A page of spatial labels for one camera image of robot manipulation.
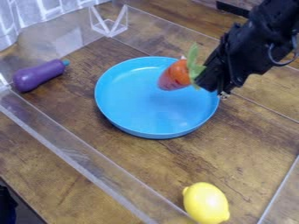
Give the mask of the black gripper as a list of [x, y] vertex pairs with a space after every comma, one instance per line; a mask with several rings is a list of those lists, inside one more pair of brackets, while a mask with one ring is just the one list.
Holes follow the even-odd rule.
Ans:
[[272, 67], [283, 67], [298, 57], [283, 62], [282, 59], [296, 48], [294, 29], [271, 30], [270, 24], [248, 21], [234, 24], [210, 57], [195, 84], [219, 96], [231, 94], [230, 88], [240, 88], [251, 74], [263, 75]]

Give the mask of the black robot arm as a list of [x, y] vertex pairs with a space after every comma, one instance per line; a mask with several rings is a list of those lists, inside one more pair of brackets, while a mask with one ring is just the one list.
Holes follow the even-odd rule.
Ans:
[[299, 0], [264, 0], [248, 12], [247, 22], [234, 24], [204, 61], [195, 84], [219, 95], [244, 85], [251, 74], [264, 74], [299, 58]]

